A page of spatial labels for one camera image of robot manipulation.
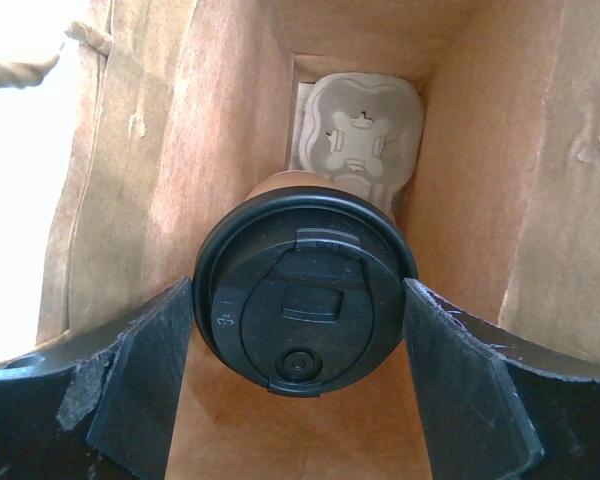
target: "cardboard box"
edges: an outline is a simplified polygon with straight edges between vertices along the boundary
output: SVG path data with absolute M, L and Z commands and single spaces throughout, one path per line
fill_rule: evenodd
M 411 81 L 427 106 L 400 217 L 421 280 L 600 362 L 600 0 L 92 0 L 92 14 L 114 42 L 103 72 L 85 66 L 93 114 L 52 229 L 41 341 L 191 275 L 213 225 L 284 168 L 297 82 L 364 71 Z M 354 386 L 289 399 L 194 334 L 167 478 L 430 476 L 404 348 Z

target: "brown cardboard box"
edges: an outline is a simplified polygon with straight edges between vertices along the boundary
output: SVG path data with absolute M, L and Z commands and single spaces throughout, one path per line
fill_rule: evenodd
M 191 275 L 212 226 L 283 169 L 295 82 L 371 71 L 427 105 L 400 218 L 424 283 L 600 362 L 600 0 L 112 5 L 104 75 L 82 82 L 93 116 L 52 229 L 41 340 Z M 167 478 L 430 476 L 404 348 L 345 390 L 289 399 L 194 333 Z

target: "black lid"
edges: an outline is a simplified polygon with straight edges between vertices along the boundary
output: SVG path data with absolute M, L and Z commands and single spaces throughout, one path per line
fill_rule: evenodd
M 209 234 L 193 280 L 200 333 L 273 393 L 313 396 L 373 371 L 401 339 L 401 280 L 417 278 L 393 223 L 353 195 L 290 187 Z

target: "black plastic cup lid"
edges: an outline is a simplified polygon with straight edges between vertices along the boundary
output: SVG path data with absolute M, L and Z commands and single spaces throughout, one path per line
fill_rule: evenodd
M 317 396 L 372 372 L 401 340 L 401 233 L 366 201 L 321 187 L 254 197 L 205 240 L 195 319 L 213 353 L 269 391 Z

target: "plastic lid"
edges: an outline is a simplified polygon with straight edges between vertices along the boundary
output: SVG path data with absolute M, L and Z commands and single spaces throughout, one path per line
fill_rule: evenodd
M 399 343 L 405 277 L 417 277 L 413 257 L 378 209 L 333 189 L 283 188 L 207 237 L 196 323 L 237 373 L 273 393 L 316 396 L 366 376 Z

